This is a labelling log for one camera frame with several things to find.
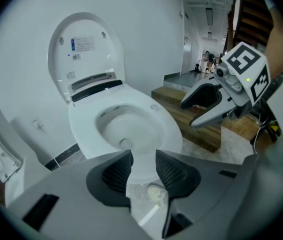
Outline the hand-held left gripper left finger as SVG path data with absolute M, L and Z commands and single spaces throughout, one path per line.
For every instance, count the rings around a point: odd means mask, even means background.
M 50 239 L 133 239 L 139 227 L 126 196 L 130 151 L 105 154 L 52 171 L 8 210 Z

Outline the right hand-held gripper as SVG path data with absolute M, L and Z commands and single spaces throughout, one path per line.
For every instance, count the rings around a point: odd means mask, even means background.
M 199 80 L 180 103 L 183 110 L 195 105 L 206 108 L 189 123 L 192 128 L 217 124 L 231 111 L 236 118 L 249 114 L 271 83 L 266 56 L 245 42 L 221 60 L 214 76 Z

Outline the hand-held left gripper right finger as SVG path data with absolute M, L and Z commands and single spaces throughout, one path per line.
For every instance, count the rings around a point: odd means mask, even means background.
M 228 240 L 247 188 L 247 163 L 210 161 L 157 150 L 156 171 L 168 193 L 164 239 Z

